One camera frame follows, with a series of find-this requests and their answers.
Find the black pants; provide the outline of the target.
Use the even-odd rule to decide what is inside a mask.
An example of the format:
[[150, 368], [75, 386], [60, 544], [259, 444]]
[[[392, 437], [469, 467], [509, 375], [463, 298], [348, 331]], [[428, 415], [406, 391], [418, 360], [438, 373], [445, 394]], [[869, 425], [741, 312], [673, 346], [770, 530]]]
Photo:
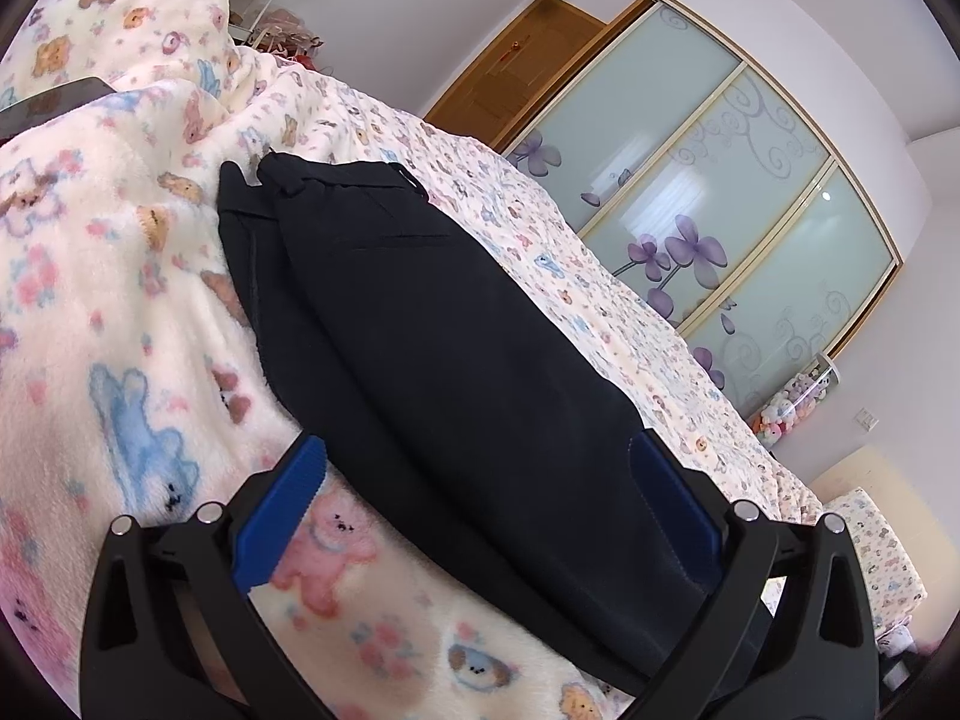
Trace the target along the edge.
[[220, 169], [220, 238], [268, 385], [431, 561], [636, 694], [718, 571], [635, 405], [404, 166]]

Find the floral print pillow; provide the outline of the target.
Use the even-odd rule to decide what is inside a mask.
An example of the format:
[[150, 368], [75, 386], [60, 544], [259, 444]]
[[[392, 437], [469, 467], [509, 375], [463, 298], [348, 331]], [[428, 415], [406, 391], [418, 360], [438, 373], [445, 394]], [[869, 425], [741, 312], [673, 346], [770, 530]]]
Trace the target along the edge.
[[908, 629], [928, 590], [901, 539], [864, 489], [835, 497], [827, 511], [848, 525], [866, 583], [875, 640], [884, 647], [893, 634]]

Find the cream headboard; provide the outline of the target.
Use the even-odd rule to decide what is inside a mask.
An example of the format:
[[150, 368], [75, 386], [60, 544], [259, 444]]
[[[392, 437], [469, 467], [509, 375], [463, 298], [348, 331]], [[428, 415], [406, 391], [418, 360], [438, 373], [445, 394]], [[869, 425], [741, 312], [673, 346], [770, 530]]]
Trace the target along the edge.
[[846, 455], [809, 486], [823, 502], [864, 489], [907, 548], [929, 594], [957, 595], [957, 546], [907, 477], [874, 447]]

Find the clear container of plush toys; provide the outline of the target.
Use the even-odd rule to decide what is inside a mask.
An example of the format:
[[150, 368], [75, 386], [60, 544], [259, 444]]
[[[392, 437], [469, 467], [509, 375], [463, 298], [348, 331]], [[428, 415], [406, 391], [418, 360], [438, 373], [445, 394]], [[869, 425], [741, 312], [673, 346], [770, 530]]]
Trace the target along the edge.
[[839, 375], [832, 358], [818, 353], [748, 421], [755, 437], [771, 450], [818, 408], [839, 384]]

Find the fluffy bear print blanket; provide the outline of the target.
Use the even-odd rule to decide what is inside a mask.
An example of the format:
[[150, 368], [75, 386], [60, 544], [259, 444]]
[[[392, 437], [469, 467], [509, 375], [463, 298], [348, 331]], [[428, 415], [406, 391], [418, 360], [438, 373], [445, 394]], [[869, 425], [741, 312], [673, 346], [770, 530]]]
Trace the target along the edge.
[[3, 57], [5, 104], [85, 76], [114, 89], [2, 151], [2, 611], [69, 707], [109, 522], [226, 499], [296, 434], [215, 197], [226, 161], [295, 153], [272, 94], [304, 68], [236, 46], [226, 7], [41, 0]]

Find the floral glass sliding wardrobe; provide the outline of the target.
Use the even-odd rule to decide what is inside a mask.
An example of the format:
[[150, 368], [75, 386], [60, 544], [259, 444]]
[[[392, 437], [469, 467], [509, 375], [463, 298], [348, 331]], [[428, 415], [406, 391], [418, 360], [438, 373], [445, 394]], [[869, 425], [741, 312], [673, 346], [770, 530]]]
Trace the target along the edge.
[[506, 153], [743, 415], [836, 355], [900, 268], [812, 117], [674, 0], [630, 11]]

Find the floral print bed sheet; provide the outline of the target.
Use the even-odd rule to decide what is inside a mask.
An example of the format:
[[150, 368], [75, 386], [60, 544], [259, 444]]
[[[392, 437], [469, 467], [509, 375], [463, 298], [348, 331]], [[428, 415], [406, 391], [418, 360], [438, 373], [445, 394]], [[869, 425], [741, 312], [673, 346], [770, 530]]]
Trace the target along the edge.
[[608, 273], [548, 193], [469, 137], [443, 132], [334, 78], [282, 68], [280, 145], [321, 163], [399, 160], [431, 203], [490, 252], [683, 465], [775, 520], [812, 523], [822, 502], [766, 452], [679, 333]]

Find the pink clothes pile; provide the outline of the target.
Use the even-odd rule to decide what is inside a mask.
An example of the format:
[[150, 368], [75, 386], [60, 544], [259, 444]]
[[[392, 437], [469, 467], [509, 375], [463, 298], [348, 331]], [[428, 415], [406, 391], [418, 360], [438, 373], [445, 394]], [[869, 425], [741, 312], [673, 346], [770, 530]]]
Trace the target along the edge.
[[324, 46], [324, 41], [308, 28], [306, 21], [292, 11], [272, 8], [252, 29], [247, 44], [252, 49], [280, 59], [299, 62], [314, 70], [314, 54]]

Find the brown wooden door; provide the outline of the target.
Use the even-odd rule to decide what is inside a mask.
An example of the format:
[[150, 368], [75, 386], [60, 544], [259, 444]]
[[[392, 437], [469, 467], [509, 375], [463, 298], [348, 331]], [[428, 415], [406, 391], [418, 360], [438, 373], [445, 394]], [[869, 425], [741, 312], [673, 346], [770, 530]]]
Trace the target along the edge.
[[534, 0], [473, 59], [425, 121], [503, 153], [535, 115], [656, 0], [635, 0], [612, 21], [566, 0]]

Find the white wall socket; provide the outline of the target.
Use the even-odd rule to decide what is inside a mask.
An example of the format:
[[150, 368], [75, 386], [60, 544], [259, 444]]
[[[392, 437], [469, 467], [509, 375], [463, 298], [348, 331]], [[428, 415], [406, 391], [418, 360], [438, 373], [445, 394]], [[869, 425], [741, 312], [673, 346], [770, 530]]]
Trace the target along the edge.
[[854, 421], [861, 426], [862, 431], [870, 433], [877, 427], [878, 417], [874, 416], [871, 411], [866, 410], [866, 408], [862, 408], [862, 410], [857, 411]]

